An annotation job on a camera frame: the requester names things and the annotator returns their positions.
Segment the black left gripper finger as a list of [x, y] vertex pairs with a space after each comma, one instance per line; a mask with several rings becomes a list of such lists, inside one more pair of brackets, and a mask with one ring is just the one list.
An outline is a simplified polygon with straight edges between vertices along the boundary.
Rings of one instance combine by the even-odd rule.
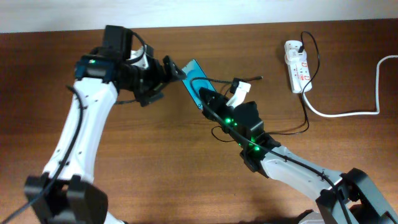
[[169, 55], [163, 58], [165, 70], [165, 82], [176, 82], [185, 80], [187, 75], [179, 68]]
[[160, 83], [157, 86], [145, 91], [142, 96], [140, 97], [140, 105], [142, 107], [149, 106], [150, 104], [154, 103], [155, 101], [161, 99], [164, 94], [162, 90], [165, 88], [164, 83]]

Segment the blue Galaxy smartphone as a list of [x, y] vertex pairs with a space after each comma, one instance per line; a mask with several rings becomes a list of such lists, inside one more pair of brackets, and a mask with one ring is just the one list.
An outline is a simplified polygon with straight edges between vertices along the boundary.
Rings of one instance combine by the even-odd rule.
[[211, 91], [215, 91], [214, 86], [208, 80], [194, 80], [191, 82], [193, 78], [206, 78], [206, 74], [201, 69], [199, 63], [192, 59], [189, 61], [186, 66], [182, 68], [182, 71], [186, 74], [186, 79], [182, 80], [185, 85], [188, 93], [192, 97], [194, 103], [198, 107], [199, 110], [203, 109], [202, 102], [199, 97], [197, 97], [196, 93], [199, 93], [200, 88], [209, 89]]

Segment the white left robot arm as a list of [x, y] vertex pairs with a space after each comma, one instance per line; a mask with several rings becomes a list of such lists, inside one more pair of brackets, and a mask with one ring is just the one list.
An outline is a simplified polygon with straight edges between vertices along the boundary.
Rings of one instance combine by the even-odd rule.
[[104, 125], [119, 92], [130, 91], [147, 106], [185, 73], [170, 57], [154, 58], [153, 48], [132, 49], [137, 34], [107, 25], [103, 42], [75, 64], [73, 94], [59, 142], [42, 175], [27, 178], [24, 193], [41, 223], [117, 223], [108, 196], [94, 185], [95, 159]]

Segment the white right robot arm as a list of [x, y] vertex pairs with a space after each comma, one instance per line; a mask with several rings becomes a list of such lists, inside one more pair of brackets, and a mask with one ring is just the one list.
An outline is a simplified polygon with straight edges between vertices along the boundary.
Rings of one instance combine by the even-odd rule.
[[241, 146], [246, 166], [315, 201], [324, 223], [397, 223], [397, 213], [364, 171], [329, 170], [295, 155], [265, 132], [253, 101], [229, 106], [227, 97], [206, 88], [197, 96], [203, 115]]

